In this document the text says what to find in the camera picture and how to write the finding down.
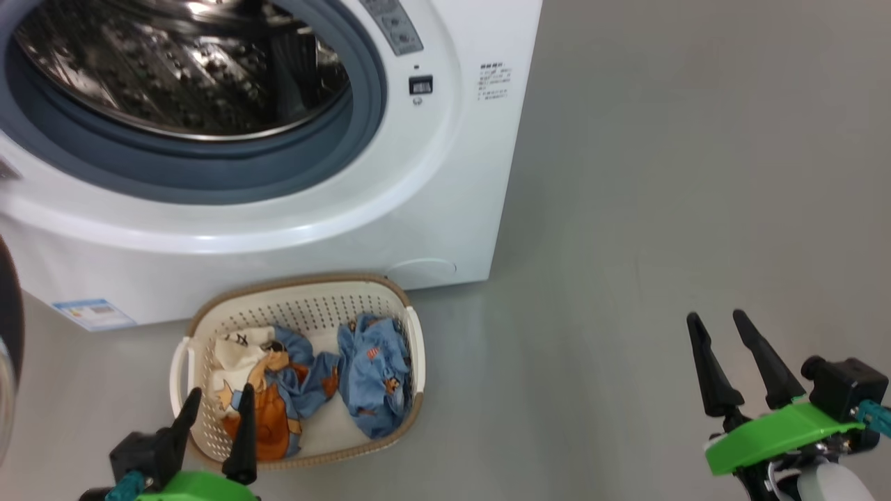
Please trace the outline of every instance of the clothes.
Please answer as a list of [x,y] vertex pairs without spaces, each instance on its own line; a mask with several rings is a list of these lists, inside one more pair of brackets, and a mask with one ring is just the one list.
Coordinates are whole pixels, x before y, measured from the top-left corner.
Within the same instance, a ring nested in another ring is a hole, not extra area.
[[388,436],[406,411],[408,350],[392,318],[360,315],[338,329],[340,396],[371,439]]
[[274,461],[300,450],[300,420],[314,414],[338,388],[339,359],[333,353],[313,356],[307,338],[277,326],[245,329],[217,339],[214,354],[220,369],[211,384],[217,412],[235,438],[241,418],[238,405],[246,383],[256,392],[257,459]]

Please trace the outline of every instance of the brown basket rim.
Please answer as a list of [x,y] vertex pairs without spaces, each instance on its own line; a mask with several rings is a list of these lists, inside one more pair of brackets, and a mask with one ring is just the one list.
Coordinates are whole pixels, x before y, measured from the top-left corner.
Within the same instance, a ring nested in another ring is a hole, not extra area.
[[[225,292],[216,296],[213,300],[208,301],[201,309],[198,310],[198,313],[195,317],[192,318],[192,321],[189,323],[189,330],[186,332],[186,336],[192,338],[195,335],[195,332],[198,330],[198,325],[201,320],[204,319],[204,316],[210,312],[211,309],[219,306],[220,304],[233,300],[236,298],[240,298],[241,296],[248,296],[250,294],[254,294],[257,292],[266,292],[274,289],[284,289],[287,287],[295,287],[300,285],[312,285],[314,283],[331,283],[331,282],[374,282],[379,283],[390,289],[395,295],[402,301],[403,306],[406,308],[411,307],[411,302],[408,300],[408,296],[405,294],[398,285],[390,281],[388,278],[380,275],[374,274],[327,274],[327,275],[315,275],[308,277],[300,277],[300,278],[288,278],[284,280],[279,280],[275,282],[269,283],[259,283],[257,285],[251,285],[248,287],[243,287],[241,289]],[[367,444],[363,444],[361,446],[356,446],[353,448],[346,448],[342,450],[338,450],[335,452],[329,452],[327,454],[319,454],[316,456],[310,457],[294,457],[290,459],[283,459],[281,461],[264,461],[257,463],[257,469],[259,471],[275,471],[275,470],[286,470],[289,468],[305,468],[308,466],[315,466],[318,464],[327,464],[327,463],[335,463],[338,461],[344,461],[346,459],[350,459],[353,457],[362,456],[365,454],[369,454],[371,452],[375,452],[381,450],[383,448],[387,448],[395,444],[399,439],[401,439],[412,427],[414,422],[418,419],[418,414],[421,411],[421,404],[424,401],[424,392],[418,391],[414,393],[412,396],[412,410],[409,411],[408,416],[402,421],[402,424],[399,425],[399,428],[396,431],[390,433],[387,437],[383,439],[376,439]],[[191,449],[198,453],[198,457],[210,468],[220,471],[223,468],[223,463],[217,461],[213,457],[208,456],[201,447],[195,442],[195,438],[189,433],[189,444]]]

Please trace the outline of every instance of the laundry basket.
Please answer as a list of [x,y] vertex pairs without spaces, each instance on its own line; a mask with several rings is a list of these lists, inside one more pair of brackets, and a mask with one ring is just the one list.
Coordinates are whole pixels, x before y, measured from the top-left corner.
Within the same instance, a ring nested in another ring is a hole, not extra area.
[[[376,275],[327,275],[257,285],[223,294],[202,308],[176,348],[170,368],[170,404],[178,415],[184,394],[202,389],[192,444],[217,469],[232,449],[232,440],[217,420],[213,389],[215,339],[247,327],[279,325],[301,333],[316,352],[339,353],[337,331],[362,313],[391,316],[405,336],[411,357],[410,410],[393,433],[369,439],[356,426],[339,394],[304,420],[300,452],[281,461],[259,462],[260,470],[278,470],[330,463],[368,454],[396,443],[412,427],[424,400],[424,341],[421,323],[405,293]],[[183,370],[187,366],[184,391]]]

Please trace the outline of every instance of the white washing machine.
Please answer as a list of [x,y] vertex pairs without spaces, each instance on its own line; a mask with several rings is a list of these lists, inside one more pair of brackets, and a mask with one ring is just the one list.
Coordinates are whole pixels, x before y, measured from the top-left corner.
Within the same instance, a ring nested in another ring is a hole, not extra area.
[[485,280],[541,0],[0,0],[0,234],[90,330]]

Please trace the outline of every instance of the floor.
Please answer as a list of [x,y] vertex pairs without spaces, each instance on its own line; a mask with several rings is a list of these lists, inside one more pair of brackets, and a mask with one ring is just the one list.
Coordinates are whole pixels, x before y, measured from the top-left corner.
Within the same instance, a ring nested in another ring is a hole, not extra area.
[[[425,407],[378,454],[264,474],[275,499],[746,499],[712,478],[684,317],[766,411],[744,308],[793,370],[891,374],[891,5],[545,2],[492,279],[414,292]],[[30,300],[9,499],[111,481],[169,422],[184,324],[79,332]],[[891,444],[845,461],[891,496]],[[190,459],[189,466],[197,466]]]

